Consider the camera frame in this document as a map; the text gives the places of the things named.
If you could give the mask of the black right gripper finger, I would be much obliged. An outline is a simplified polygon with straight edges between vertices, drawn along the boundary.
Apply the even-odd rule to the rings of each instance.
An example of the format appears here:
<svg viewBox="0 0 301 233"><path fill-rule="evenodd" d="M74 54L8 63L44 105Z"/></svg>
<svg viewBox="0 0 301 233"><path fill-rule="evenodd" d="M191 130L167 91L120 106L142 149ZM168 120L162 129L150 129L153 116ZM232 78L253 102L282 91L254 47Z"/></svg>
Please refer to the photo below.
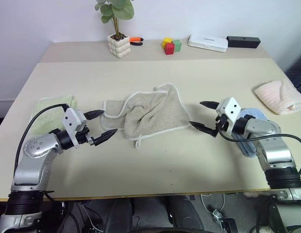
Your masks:
<svg viewBox="0 0 301 233"><path fill-rule="evenodd" d="M219 105L219 103L216 101L201 101L200 104L214 110L216 110Z"/></svg>
<svg viewBox="0 0 301 233"><path fill-rule="evenodd" d="M197 130L207 133L209 135L211 135L212 137L216 137L217 136L217 129L211 129L206 127L204 124L199 123L199 122L194 122L191 121L190 124Z"/></svg>

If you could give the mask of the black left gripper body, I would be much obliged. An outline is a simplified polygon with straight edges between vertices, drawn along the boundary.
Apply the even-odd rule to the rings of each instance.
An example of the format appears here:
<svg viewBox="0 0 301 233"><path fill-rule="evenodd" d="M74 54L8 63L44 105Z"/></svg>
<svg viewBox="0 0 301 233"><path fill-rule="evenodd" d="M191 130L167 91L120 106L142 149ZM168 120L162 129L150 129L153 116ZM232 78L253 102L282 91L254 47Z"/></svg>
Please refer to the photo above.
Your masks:
<svg viewBox="0 0 301 233"><path fill-rule="evenodd" d="M89 135L90 130L87 126L85 126L80 132L75 134L77 142L79 145L88 143L89 145L94 145L94 139Z"/></svg>

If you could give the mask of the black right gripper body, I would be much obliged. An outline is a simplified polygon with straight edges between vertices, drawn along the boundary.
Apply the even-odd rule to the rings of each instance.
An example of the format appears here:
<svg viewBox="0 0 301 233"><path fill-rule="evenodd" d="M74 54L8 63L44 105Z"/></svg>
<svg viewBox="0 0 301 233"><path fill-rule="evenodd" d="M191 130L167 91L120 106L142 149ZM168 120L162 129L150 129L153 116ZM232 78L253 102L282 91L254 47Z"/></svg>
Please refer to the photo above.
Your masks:
<svg viewBox="0 0 301 233"><path fill-rule="evenodd" d="M216 117L216 129L214 136L217 136L218 133L223 134L224 136L229 136L227 134L229 122L228 117L225 114L221 114Z"/></svg>

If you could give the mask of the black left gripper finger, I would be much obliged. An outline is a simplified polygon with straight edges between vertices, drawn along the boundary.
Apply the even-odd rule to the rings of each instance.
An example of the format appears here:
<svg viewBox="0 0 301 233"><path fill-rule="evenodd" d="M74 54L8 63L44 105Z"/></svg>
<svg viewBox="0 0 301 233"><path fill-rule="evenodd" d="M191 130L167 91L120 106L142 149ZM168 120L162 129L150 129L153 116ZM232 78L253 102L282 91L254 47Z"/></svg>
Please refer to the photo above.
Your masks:
<svg viewBox="0 0 301 233"><path fill-rule="evenodd" d="M117 132L117 129L111 129L111 130L104 132L103 134L101 134L100 137L94 138L94 145L98 146L101 143L104 143L105 141L109 140L116 132Z"/></svg>
<svg viewBox="0 0 301 233"><path fill-rule="evenodd" d="M95 119L97 117L99 117L100 115L102 115L104 113L104 110L93 110L93 111L89 111L85 113L85 118L87 120L92 120Z"/></svg>

